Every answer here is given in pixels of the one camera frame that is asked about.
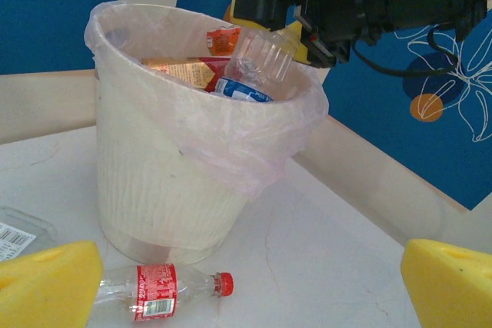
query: yellow object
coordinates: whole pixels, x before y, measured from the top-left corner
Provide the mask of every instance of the yellow object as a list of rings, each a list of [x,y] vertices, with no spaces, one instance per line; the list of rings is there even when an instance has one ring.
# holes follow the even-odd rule
[[[245,19],[240,19],[240,18],[234,18],[234,7],[236,5],[236,0],[232,0],[231,3],[231,8],[229,10],[229,22],[233,23],[234,25],[238,26],[243,26],[243,27],[249,27],[249,28],[258,28],[261,30],[266,30],[265,27],[262,25],[259,25],[256,22],[253,21],[247,21]],[[287,26],[287,28],[290,28],[291,30],[294,30],[295,33],[299,36],[299,40],[301,40],[301,32],[302,32],[302,24],[299,21],[292,22]],[[299,45],[298,51],[296,52],[294,56],[294,60],[298,61],[299,63],[309,65],[310,62],[308,61],[308,48],[306,48],[303,44]]]
[[[1,262],[0,327],[85,327],[101,276],[89,241]]]
[[[492,327],[492,255],[411,240],[401,275],[422,328]]]

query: clear plastic bottle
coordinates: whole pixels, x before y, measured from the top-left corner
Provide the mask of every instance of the clear plastic bottle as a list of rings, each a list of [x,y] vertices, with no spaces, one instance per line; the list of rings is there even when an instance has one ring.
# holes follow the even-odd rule
[[[155,320],[174,316],[208,297],[232,294],[229,273],[208,276],[188,265],[159,264],[105,272],[95,298],[90,323],[115,320]]]
[[[239,100],[273,101],[270,95],[281,88],[299,44],[289,28],[276,32],[242,28],[215,91]]]

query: white trash can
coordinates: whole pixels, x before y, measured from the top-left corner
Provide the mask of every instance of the white trash can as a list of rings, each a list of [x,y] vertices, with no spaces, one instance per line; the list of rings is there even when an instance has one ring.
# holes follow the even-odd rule
[[[91,13],[99,217],[109,241],[141,263],[194,263],[213,253],[327,114],[316,74],[296,63],[286,81],[297,91],[292,99],[254,103],[193,89],[139,62],[207,56],[205,33],[223,25],[156,5],[112,2]]]

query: bottle cap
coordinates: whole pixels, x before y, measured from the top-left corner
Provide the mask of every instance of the bottle cap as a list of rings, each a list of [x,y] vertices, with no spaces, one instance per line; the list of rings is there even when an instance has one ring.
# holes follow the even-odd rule
[[[221,296],[230,296],[234,290],[234,280],[230,273],[221,273]]]

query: white table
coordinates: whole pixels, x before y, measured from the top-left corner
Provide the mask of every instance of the white table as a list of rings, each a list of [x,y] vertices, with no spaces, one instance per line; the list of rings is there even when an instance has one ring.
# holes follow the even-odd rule
[[[94,240],[105,268],[135,264],[98,226],[95,128],[0,146],[0,205],[45,219],[58,242]],[[417,328],[403,248],[293,161],[197,269],[228,271],[231,297],[157,327]]]

